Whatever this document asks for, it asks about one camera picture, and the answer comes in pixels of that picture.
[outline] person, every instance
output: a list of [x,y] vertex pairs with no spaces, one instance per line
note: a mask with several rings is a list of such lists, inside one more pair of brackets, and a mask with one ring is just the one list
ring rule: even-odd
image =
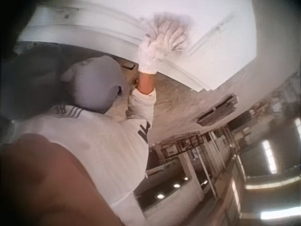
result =
[[144,179],[156,102],[153,76],[159,62],[182,50],[186,39],[185,27],[175,19],[149,24],[138,48],[139,79],[129,95],[126,120],[98,113],[118,93],[116,80],[95,76],[95,65],[111,61],[101,57],[77,65],[71,77],[63,76],[72,84],[75,105],[56,105],[20,123],[13,144],[1,151],[1,195],[22,221],[46,226],[135,224],[124,221],[118,205]]

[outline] cabinet door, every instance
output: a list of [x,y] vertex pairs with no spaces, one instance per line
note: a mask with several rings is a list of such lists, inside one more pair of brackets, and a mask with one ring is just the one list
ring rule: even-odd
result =
[[251,0],[72,0],[38,7],[20,36],[98,50],[136,62],[139,18],[168,12],[189,18],[190,45],[158,71],[200,91],[216,89],[256,56]]

